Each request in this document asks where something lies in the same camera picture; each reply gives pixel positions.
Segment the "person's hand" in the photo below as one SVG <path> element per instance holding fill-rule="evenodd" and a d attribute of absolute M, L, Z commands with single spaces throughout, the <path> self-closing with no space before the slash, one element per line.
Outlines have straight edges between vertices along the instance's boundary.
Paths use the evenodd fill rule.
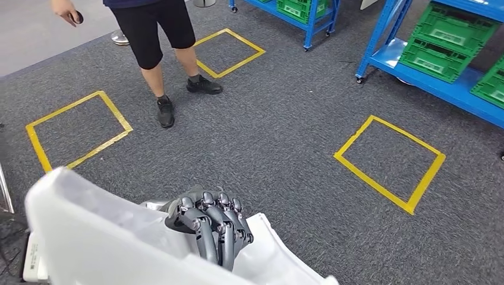
<path fill-rule="evenodd" d="M 52 11 L 70 25 L 75 27 L 81 24 L 81 14 L 76 10 L 74 4 L 70 0 L 51 0 Z"/>

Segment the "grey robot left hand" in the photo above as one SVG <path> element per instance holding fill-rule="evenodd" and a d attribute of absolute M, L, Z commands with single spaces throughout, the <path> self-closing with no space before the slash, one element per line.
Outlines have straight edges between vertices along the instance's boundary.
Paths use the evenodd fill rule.
<path fill-rule="evenodd" d="M 228 271 L 239 252 L 254 242 L 242 203 L 229 192 L 194 185 L 160 211 L 168 214 L 168 228 L 195 236 L 200 257 Z"/>

